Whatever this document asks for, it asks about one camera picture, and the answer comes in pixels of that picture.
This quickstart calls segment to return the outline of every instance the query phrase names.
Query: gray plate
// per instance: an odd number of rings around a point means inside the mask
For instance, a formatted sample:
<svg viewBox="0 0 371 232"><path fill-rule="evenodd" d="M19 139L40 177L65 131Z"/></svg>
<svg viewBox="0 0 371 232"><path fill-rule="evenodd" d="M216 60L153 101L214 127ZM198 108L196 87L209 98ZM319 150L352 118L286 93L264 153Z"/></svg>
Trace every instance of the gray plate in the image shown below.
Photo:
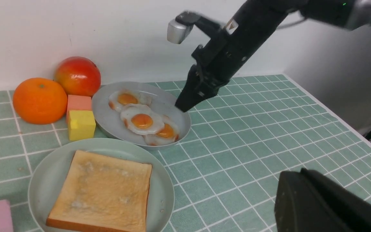
<svg viewBox="0 0 371 232"><path fill-rule="evenodd" d="M58 198L76 150L152 164L147 232L163 230L174 208L174 188L167 170L150 152L134 144L109 138L94 138L74 141L54 150L35 169L28 187L28 201L32 217L43 231L70 231L48 227L45 221Z"/></svg>
<svg viewBox="0 0 371 232"><path fill-rule="evenodd" d="M122 89L150 94L153 98L150 108L156 113L169 116L178 125L180 129L179 140L164 146L149 146L141 135L128 130L121 121L119 113L109 107L109 96L115 91ZM183 113L174 106L176 99L172 94L153 85L140 82L116 82L100 88L92 97L92 111L94 112L97 126L108 137L129 141L146 150L160 150L181 141L191 128L190 114L188 112Z"/></svg>

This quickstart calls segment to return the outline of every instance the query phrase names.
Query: fried egg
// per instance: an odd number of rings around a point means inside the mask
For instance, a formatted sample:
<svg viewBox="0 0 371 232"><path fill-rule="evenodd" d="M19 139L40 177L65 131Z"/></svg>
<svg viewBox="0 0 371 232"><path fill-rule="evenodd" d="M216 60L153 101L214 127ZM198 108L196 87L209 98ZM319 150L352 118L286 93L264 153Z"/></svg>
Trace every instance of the fried egg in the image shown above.
<svg viewBox="0 0 371 232"><path fill-rule="evenodd" d="M162 117L147 105L126 104L120 118L125 127L138 135L156 134L164 129Z"/></svg>
<svg viewBox="0 0 371 232"><path fill-rule="evenodd" d="M127 104L142 104L150 106L151 96L138 91L121 90L115 91L109 96L109 106L111 109L121 112L122 107Z"/></svg>
<svg viewBox="0 0 371 232"><path fill-rule="evenodd" d="M144 135L144 141L150 146L171 144L178 140L180 129L168 116L163 115L164 128L156 134Z"/></svg>

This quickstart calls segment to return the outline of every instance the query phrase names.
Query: white wall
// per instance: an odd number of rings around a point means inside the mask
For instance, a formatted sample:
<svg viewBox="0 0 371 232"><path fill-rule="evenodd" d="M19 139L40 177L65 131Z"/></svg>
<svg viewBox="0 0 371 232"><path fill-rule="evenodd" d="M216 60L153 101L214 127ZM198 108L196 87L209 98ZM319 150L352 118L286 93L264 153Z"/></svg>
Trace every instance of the white wall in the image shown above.
<svg viewBox="0 0 371 232"><path fill-rule="evenodd" d="M168 22L185 9L226 22L244 1L0 0L0 89L52 78L74 55L93 60L104 84L185 79L191 52L208 38L196 28L183 44L171 44ZM237 75L283 71L355 128L370 116L371 28L305 22L277 31Z"/></svg>

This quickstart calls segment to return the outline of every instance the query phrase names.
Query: black robotic arm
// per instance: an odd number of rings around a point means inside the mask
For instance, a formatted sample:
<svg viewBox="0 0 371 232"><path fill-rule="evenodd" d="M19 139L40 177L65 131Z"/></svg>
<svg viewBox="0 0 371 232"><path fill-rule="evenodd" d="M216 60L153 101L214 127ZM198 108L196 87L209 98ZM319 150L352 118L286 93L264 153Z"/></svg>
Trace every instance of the black robotic arm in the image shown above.
<svg viewBox="0 0 371 232"><path fill-rule="evenodd" d="M188 72L176 107L187 112L215 97L281 22L296 11L305 19L347 30L371 25L371 0L247 0L226 24L184 11L169 22L167 40L181 44L195 25L210 41L191 54L196 64Z"/></svg>

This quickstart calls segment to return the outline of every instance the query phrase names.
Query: slice of bread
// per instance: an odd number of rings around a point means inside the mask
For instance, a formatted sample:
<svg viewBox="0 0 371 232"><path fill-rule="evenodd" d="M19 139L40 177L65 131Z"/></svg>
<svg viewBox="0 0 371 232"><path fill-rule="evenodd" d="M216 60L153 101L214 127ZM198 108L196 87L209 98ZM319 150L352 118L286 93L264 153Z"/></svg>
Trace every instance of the slice of bread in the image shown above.
<svg viewBox="0 0 371 232"><path fill-rule="evenodd" d="M81 232L146 232L152 165L76 151L46 225Z"/></svg>

